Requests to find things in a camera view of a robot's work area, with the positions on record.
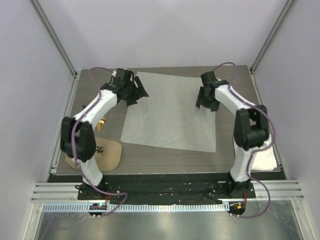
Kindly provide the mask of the grey cloth napkin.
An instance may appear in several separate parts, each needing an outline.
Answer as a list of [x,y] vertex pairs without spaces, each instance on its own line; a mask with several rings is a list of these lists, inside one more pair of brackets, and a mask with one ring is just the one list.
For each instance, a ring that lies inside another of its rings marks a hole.
[[214,153],[216,116],[196,101],[202,81],[199,77],[137,73],[148,97],[128,107],[123,143],[166,149]]

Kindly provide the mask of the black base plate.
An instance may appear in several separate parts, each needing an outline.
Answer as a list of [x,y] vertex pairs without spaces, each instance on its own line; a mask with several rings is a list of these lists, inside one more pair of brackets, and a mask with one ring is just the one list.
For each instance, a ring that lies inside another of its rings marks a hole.
[[251,184],[241,193],[229,193],[227,173],[104,175],[103,191],[77,184],[78,200],[109,200],[125,205],[205,205],[226,199],[254,199]]

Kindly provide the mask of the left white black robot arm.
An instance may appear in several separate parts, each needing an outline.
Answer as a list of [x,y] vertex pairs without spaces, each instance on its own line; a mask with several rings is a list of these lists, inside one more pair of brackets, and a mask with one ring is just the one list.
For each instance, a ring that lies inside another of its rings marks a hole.
[[94,128],[105,114],[119,102],[127,106],[148,97],[139,77],[131,70],[117,69],[110,82],[98,88],[97,96],[81,112],[73,117],[66,116],[61,121],[60,149],[70,157],[80,169],[83,186],[89,194],[100,200],[106,196],[124,196],[125,192],[107,192],[106,181],[95,160],[96,139]]

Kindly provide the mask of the right aluminium frame post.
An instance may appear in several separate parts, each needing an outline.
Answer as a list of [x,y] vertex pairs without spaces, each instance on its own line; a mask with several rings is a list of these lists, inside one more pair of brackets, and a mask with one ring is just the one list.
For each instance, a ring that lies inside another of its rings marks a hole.
[[251,74],[254,74],[257,70],[258,66],[260,65],[262,59],[264,58],[265,54],[267,53],[268,49],[270,48],[271,44],[275,40],[277,34],[279,33],[282,25],[286,21],[286,18],[294,8],[296,4],[296,0],[286,0],[281,11],[279,12],[274,24],[272,25],[271,30],[269,31],[261,49],[258,52],[252,66],[249,68]]

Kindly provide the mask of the left aluminium frame post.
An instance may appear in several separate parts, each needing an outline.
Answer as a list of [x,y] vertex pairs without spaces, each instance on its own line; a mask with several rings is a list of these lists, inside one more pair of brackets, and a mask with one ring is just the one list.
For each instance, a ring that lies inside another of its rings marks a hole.
[[29,0],[29,3],[33,7],[35,13],[37,14],[38,18],[40,19],[42,25],[44,26],[47,34],[49,35],[50,39],[52,40],[54,46],[56,47],[58,53],[60,54],[62,60],[64,61],[65,65],[67,66],[71,75],[75,78],[77,76],[78,72],[75,69],[74,65],[72,64],[67,52],[65,51],[60,39],[58,38],[50,20],[48,19],[45,11],[43,10],[40,2],[38,0]]

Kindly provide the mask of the beige cap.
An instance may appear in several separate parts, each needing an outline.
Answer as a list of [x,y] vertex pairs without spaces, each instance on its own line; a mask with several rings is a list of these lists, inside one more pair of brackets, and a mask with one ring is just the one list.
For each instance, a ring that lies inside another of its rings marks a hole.
[[95,137],[96,150],[95,161],[101,172],[110,172],[118,167],[121,155],[122,145],[114,140]]

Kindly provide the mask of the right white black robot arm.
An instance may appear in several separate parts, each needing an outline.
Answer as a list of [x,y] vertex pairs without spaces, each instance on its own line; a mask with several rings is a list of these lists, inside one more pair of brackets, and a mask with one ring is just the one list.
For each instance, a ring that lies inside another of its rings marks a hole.
[[196,107],[216,112],[223,104],[235,116],[233,139],[237,150],[225,190],[230,197],[240,197],[250,188],[254,157],[270,137],[267,109],[246,100],[226,80],[204,73],[201,81]]

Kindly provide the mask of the aluminium frame post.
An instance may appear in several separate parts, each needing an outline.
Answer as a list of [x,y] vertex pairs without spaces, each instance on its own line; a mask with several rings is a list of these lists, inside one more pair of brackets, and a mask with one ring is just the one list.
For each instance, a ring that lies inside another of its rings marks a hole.
[[274,24],[272,25],[271,30],[269,31],[261,49],[258,52],[252,66],[249,68],[251,74],[254,74],[257,70],[258,66],[260,65],[262,59],[264,58],[265,54],[267,53],[268,49],[270,48],[271,44],[275,40],[277,34],[279,33],[282,25],[286,21],[286,18],[294,8],[296,4],[296,0],[286,0],[281,11],[279,12]]
[[37,14],[38,18],[40,19],[42,25],[44,26],[47,34],[49,35],[50,39],[52,40],[54,46],[56,47],[58,53],[60,54],[62,60],[64,61],[65,65],[67,66],[71,75],[75,78],[77,76],[78,72],[75,69],[74,65],[72,64],[67,52],[65,51],[60,39],[58,38],[50,20],[48,19],[45,11],[43,10],[40,2],[38,0],[29,0],[29,3],[33,7],[35,13]]

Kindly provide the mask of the white folded towel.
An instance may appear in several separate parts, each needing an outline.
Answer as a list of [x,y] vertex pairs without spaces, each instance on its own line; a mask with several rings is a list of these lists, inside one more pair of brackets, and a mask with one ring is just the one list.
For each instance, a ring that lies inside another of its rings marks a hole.
[[273,171],[277,168],[277,160],[274,149],[271,146],[267,150],[259,150],[251,161],[252,171]]

